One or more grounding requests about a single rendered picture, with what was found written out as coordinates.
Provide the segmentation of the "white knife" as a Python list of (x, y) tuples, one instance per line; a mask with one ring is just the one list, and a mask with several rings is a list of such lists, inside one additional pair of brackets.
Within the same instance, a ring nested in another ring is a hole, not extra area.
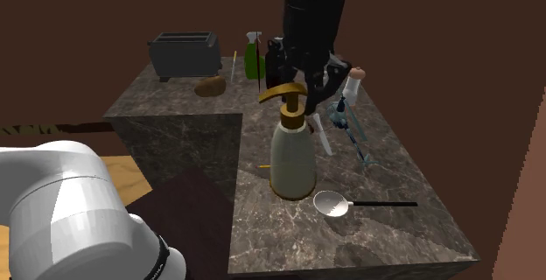
[(320, 116), (318, 113), (314, 113), (312, 115), (312, 118), (314, 120), (314, 122), (316, 123), (317, 125), (317, 130), (316, 132), (318, 133), (318, 137), (319, 137), (319, 140), (320, 142), (322, 143), (322, 146), (325, 150), (325, 153), (328, 155), (328, 156), (332, 156), (333, 155), (333, 151), (332, 151), (332, 148), (329, 144), (329, 141), (327, 139), (327, 136), (326, 136), (326, 133), (325, 133), (325, 130), (324, 130), (324, 127), (322, 125), (322, 122), (321, 122), (321, 119), (320, 119)]

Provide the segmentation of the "dark red pencil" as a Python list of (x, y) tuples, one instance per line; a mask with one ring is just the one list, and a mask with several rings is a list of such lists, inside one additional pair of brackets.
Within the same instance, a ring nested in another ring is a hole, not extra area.
[(260, 60), (260, 39), (259, 37), (255, 40), (255, 55), (256, 55), (256, 78), (257, 78), (257, 84), (258, 84), (258, 93), (261, 92), (261, 60)]

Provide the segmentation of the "black bottle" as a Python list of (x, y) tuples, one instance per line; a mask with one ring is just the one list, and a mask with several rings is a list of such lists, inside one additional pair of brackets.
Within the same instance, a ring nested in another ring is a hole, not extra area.
[(296, 71), (286, 65), (286, 54), (282, 37), (274, 37), (267, 42), (265, 54), (265, 80), (267, 89), (294, 81)]

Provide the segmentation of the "green spray bottle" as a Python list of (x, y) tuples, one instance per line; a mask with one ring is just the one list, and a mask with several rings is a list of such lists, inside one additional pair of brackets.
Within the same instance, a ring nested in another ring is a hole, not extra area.
[[(260, 31), (249, 31), (246, 33), (248, 38), (248, 43), (244, 55), (244, 67), (245, 75), (249, 80), (257, 80), (256, 75), (256, 48), (255, 41), (256, 38), (262, 35)], [(265, 59), (263, 56), (260, 56), (261, 60), (261, 79), (265, 77)]]

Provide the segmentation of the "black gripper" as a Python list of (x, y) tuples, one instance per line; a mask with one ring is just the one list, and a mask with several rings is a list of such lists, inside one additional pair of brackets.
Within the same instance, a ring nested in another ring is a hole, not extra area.
[(352, 69), (350, 62), (333, 55), (345, 1), (284, 0), (283, 47), (287, 61), (304, 73), (307, 116), (336, 94)]

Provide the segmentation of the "white pepper mill brown knob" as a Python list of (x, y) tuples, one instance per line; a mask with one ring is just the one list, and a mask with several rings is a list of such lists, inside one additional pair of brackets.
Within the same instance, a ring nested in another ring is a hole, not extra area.
[(346, 85), (343, 88), (342, 94), (345, 97), (347, 103), (350, 106), (354, 106), (358, 97), (359, 86), (361, 85), (361, 80), (366, 77), (366, 72), (361, 69), (359, 66), (353, 67), (347, 78)]

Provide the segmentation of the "dark grey toaster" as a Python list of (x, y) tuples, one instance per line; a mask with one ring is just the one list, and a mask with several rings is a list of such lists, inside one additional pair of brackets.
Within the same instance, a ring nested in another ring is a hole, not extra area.
[(160, 82), (171, 78), (212, 77), (222, 69), (219, 39), (211, 31), (162, 32), (147, 42)]

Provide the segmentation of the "teal kitchen tool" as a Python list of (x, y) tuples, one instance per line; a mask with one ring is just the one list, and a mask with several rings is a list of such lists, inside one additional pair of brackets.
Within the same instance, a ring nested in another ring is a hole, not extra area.
[(368, 138), (364, 134), (354, 112), (350, 109), (349, 103), (343, 94), (340, 94), (337, 101), (332, 101), (328, 105), (326, 108), (326, 114), (335, 128), (346, 132), (354, 148), (356, 149), (357, 158), (359, 159), (362, 167), (366, 167), (367, 165), (371, 164), (378, 164), (378, 161), (370, 159), (369, 153), (364, 154), (361, 151), (358, 141), (354, 136), (353, 130), (357, 131), (362, 141), (366, 142)]

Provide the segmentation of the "brown potato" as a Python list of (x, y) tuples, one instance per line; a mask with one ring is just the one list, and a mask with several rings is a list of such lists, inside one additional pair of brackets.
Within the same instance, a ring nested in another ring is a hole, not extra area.
[(194, 93), (200, 97), (216, 97), (222, 95), (226, 88), (226, 80), (220, 75), (215, 75), (200, 80), (194, 87)]

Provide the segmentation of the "soap dispenser with gold pump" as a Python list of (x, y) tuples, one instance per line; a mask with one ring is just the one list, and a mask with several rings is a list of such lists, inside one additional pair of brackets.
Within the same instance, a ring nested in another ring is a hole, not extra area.
[(317, 183), (314, 143), (300, 95), (307, 95), (300, 83), (281, 84), (259, 95), (260, 103), (285, 98), (271, 138), (269, 185), (275, 195), (291, 201), (308, 197)]

